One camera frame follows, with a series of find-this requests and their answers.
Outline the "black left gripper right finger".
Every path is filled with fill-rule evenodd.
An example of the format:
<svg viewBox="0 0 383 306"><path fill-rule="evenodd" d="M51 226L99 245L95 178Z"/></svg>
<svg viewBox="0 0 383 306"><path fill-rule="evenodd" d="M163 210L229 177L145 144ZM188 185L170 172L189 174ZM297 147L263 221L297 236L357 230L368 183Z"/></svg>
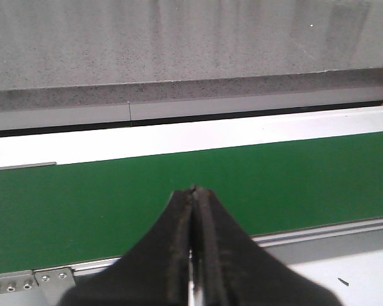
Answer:
<svg viewBox="0 0 383 306"><path fill-rule="evenodd" d="M192 254L204 305L340 305L328 289L258 246L214 191L192 193Z"/></svg>

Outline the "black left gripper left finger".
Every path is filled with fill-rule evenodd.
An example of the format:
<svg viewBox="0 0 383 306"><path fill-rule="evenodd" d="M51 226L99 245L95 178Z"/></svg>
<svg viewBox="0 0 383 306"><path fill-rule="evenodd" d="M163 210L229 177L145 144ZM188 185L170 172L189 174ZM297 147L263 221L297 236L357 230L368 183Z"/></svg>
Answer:
<svg viewBox="0 0 383 306"><path fill-rule="evenodd" d="M192 190L174 191L151 229L104 271L78 283L60 305L187 305Z"/></svg>

